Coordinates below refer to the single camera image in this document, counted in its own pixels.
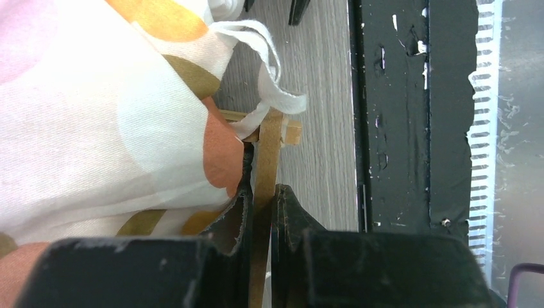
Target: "wooden stick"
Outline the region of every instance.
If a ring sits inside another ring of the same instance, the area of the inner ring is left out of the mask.
[[[227,122],[238,122],[243,119],[246,114],[242,112],[220,110],[223,117]],[[284,144],[295,146],[300,143],[302,136],[302,123],[295,120],[288,120],[287,128],[285,130],[285,136],[283,138]],[[259,129],[254,131],[249,137],[244,139],[245,142],[257,142],[259,141]]]
[[[271,109],[260,125],[255,179],[253,238],[251,241],[250,308],[262,307],[268,244],[272,223],[271,201],[276,191],[283,113]]]

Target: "gray wooden surface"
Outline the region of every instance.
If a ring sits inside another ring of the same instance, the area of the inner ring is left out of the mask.
[[[242,19],[270,30],[286,90],[308,94],[299,146],[282,149],[278,182],[291,185],[303,207],[330,230],[357,230],[353,106],[346,0],[313,0],[297,27],[288,26],[291,0],[256,0]],[[250,112],[259,102],[257,55],[239,44],[216,102]],[[264,307],[269,304],[269,281]]]

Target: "black clamp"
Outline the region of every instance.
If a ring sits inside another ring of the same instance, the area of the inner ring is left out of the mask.
[[[251,7],[255,3],[255,0],[246,0],[244,3],[244,8],[246,12],[251,10]],[[302,20],[302,16],[306,12],[306,9],[310,5],[310,0],[292,0],[291,1],[291,11],[289,12],[289,25],[298,26]]]

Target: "white ribbon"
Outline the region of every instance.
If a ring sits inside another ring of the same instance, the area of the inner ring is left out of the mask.
[[[282,68],[278,53],[268,29],[257,21],[225,21],[210,25],[210,30],[237,39],[259,54],[262,64],[259,69],[258,90],[261,101],[255,110],[239,122],[231,123],[240,139],[251,135],[266,117],[270,108],[284,114],[299,114],[306,110],[305,94],[291,94],[280,89]],[[270,64],[271,51],[276,67]]]

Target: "pink patch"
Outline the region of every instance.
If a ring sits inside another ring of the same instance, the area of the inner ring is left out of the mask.
[[[0,0],[0,83],[38,64],[56,30],[55,0]]]

